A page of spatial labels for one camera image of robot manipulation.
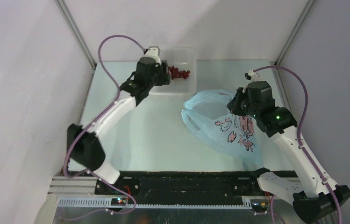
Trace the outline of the red fake grape bunch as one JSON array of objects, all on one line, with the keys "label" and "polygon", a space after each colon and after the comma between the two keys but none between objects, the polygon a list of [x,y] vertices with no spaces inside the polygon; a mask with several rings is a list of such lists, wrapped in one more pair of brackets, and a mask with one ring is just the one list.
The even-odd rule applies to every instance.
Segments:
[{"label": "red fake grape bunch", "polygon": [[171,75],[171,79],[188,79],[190,76],[189,70],[180,70],[178,67],[169,66],[168,71]]}]

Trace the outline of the light blue plastic bag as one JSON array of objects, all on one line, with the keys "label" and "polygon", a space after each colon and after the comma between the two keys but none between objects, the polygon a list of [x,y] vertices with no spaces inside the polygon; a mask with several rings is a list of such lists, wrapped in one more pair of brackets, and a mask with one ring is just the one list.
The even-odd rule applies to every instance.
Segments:
[{"label": "light blue plastic bag", "polygon": [[184,102],[183,122],[189,133],[214,151],[240,159],[247,169],[261,167],[253,119],[230,113],[227,104],[233,97],[225,90],[200,91]]}]

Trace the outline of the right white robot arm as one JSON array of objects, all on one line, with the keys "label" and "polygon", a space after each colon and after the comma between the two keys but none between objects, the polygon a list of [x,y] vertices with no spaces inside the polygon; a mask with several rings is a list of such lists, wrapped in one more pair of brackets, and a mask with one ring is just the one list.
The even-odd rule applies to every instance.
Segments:
[{"label": "right white robot arm", "polygon": [[271,86],[266,81],[239,87],[227,108],[233,115],[255,119],[258,128],[285,154],[300,181],[296,184],[260,168],[251,173],[248,188],[252,194],[269,192],[279,197],[291,204],[307,224],[338,211],[350,198],[349,187],[339,185],[315,158],[291,112],[275,105]]}]

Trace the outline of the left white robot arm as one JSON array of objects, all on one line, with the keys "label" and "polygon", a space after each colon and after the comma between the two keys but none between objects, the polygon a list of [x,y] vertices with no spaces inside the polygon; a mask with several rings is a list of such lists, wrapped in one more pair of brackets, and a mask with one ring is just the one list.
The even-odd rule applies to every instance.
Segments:
[{"label": "left white robot arm", "polygon": [[71,124],[67,129],[67,154],[65,161],[73,159],[94,173],[112,194],[124,190],[124,181],[106,157],[101,137],[129,111],[136,108],[155,86],[169,85],[171,73],[166,60],[157,62],[151,57],[142,57],[136,70],[119,86],[116,97],[96,118],[83,125]]}]

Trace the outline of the white perforated plastic basket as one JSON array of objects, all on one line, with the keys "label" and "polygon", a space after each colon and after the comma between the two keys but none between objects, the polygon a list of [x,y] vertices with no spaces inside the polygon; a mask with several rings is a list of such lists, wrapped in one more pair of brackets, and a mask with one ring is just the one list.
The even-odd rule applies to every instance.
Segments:
[{"label": "white perforated plastic basket", "polygon": [[160,58],[168,62],[168,66],[178,67],[180,70],[189,70],[188,79],[171,79],[169,85],[155,86],[150,95],[165,99],[185,99],[196,92],[197,72],[196,54],[191,47],[162,46]]}]

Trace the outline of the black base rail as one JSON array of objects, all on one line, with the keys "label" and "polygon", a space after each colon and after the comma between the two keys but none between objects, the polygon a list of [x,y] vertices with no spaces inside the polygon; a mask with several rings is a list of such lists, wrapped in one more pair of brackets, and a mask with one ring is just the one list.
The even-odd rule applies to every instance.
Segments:
[{"label": "black base rail", "polygon": [[122,171],[114,186],[97,181],[94,193],[116,196],[120,189],[133,196],[138,206],[238,206],[245,205],[248,196],[265,196],[247,171]]}]

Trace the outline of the left aluminium frame post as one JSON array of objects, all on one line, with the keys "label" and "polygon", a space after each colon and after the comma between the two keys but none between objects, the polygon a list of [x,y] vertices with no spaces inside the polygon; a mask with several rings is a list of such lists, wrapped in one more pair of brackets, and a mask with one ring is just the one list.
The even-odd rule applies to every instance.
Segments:
[{"label": "left aluminium frame post", "polygon": [[94,60],[93,55],[92,55],[89,47],[87,46],[87,43],[86,43],[80,29],[78,28],[78,25],[76,24],[76,21],[74,20],[72,14],[71,14],[71,11],[68,8],[65,0],[54,0],[54,2],[56,3],[64,21],[66,22],[70,32],[72,33],[72,35],[75,39],[75,41],[77,42],[78,46],[80,47],[84,57],[88,61],[91,68],[93,70],[95,70],[97,63]]}]

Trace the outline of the aluminium frame post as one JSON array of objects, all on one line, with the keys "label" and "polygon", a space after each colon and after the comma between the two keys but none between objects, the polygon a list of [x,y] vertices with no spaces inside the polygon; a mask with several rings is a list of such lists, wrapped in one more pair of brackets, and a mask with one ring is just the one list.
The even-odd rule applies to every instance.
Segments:
[{"label": "aluminium frame post", "polygon": [[303,7],[303,10],[301,11],[301,14],[299,15],[294,27],[292,28],[289,36],[287,37],[283,47],[280,50],[280,53],[276,60],[274,61],[274,65],[280,65],[282,61],[284,60],[287,52],[289,51],[294,39],[296,38],[297,34],[299,33],[301,27],[303,26],[305,20],[310,14],[310,11],[312,10],[314,4],[316,3],[316,0],[308,0]]},{"label": "aluminium frame post", "polygon": [[84,57],[88,61],[91,68],[93,70],[95,70],[97,63],[94,60],[93,55],[92,55],[89,47],[87,46],[87,43],[86,43],[80,29],[78,28],[78,25],[76,24],[76,21],[74,20],[72,14],[71,14],[71,11],[68,8],[65,0],[54,0],[54,2],[56,3],[64,21],[66,22],[70,32],[72,33],[72,35],[75,39],[75,41],[77,42],[78,46],[80,47]]}]

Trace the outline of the right aluminium frame post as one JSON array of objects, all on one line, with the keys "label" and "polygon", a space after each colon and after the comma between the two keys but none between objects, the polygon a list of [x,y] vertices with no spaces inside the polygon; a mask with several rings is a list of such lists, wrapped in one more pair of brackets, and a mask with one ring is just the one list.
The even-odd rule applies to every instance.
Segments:
[{"label": "right aluminium frame post", "polygon": [[305,20],[310,14],[310,11],[312,10],[314,4],[316,3],[316,0],[308,0],[303,7],[303,10],[301,11],[301,14],[299,15],[294,27],[292,28],[289,36],[287,37],[283,47],[280,50],[280,53],[276,60],[274,61],[274,65],[280,65],[282,61],[284,60],[287,52],[289,51],[294,39],[296,38],[297,34],[299,33],[301,27],[303,26]]}]

